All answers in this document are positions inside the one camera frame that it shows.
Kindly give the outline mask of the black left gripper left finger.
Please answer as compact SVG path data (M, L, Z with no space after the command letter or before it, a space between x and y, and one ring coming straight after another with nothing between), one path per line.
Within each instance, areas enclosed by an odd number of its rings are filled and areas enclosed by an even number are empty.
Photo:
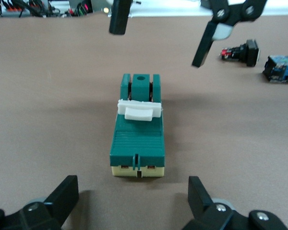
M11 215L0 209L0 230L62 230L78 200L78 177L68 175L44 201L33 201Z

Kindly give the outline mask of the brown table cover sheet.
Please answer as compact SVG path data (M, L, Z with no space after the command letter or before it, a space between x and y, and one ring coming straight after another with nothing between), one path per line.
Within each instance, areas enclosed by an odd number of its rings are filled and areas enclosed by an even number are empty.
M209 17L0 18L0 208L7 214L69 174L80 200L64 230L181 230L192 219L188 178L238 212L267 210L288 227L288 84L262 75L288 55L288 16L239 23L191 66ZM254 67L220 57L255 39ZM124 73L159 74L162 178L114 177L109 150Z

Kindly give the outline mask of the green load switch white handle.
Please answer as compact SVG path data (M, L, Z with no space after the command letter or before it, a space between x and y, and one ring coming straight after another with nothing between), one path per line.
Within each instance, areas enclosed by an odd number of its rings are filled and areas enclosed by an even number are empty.
M163 177L165 141L160 75L124 74L109 154L113 176Z

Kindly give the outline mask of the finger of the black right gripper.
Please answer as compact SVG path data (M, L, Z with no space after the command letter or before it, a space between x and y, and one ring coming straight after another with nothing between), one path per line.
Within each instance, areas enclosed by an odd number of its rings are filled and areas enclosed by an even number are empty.
M208 0L213 12L207 23L202 39L192 61L194 67L201 67L209 53L212 43L228 38L239 22L252 22L259 18L267 0L245 0L239 4L229 4L228 0Z
M109 25L109 32L113 35L124 35L130 13L132 0L114 0Z

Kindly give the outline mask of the white table edge rail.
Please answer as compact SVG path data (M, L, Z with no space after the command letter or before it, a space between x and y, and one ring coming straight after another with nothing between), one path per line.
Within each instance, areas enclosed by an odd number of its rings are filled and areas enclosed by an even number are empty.
M112 15L114 0L90 0L93 12L102 12L108 17ZM202 5L206 0L131 0L129 17L183 17L213 16L213 10ZM228 0L228 7L243 4L246 0ZM255 4L237 10L237 14L254 13ZM288 15L288 0L267 0L261 16Z

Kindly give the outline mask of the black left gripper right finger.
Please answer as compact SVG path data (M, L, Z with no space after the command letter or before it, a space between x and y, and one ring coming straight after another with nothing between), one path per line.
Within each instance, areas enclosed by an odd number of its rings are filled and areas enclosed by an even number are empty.
M194 219L182 230L288 230L271 212L253 210L245 217L224 200L213 200L197 176L189 177L188 203Z

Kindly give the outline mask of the black square pushbutton red terminals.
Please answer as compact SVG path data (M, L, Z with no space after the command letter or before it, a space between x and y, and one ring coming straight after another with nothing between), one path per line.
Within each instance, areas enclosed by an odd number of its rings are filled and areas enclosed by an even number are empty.
M254 67L260 55L260 49L255 39L248 39L246 43L237 47L226 47L221 50L220 57L225 61L239 61L247 67Z

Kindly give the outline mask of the green pushbutton blue contact block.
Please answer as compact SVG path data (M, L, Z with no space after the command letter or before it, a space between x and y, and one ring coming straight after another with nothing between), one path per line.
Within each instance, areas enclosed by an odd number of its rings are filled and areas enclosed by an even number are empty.
M270 82L288 83L288 56L268 56L263 74Z

